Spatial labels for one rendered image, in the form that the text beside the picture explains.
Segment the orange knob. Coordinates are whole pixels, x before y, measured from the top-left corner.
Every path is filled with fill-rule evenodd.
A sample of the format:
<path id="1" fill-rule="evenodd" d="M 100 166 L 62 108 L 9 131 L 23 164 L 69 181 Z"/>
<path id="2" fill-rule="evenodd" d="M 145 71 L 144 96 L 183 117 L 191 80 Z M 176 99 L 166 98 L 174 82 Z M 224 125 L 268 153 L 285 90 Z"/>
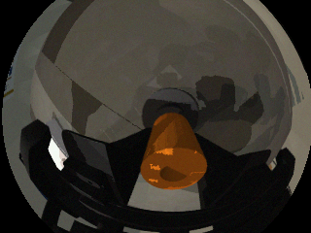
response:
<path id="1" fill-rule="evenodd" d="M 160 116 L 153 125 L 140 166 L 145 182 L 168 190 L 199 182 L 206 174 L 207 162 L 194 135 L 182 114 Z"/>

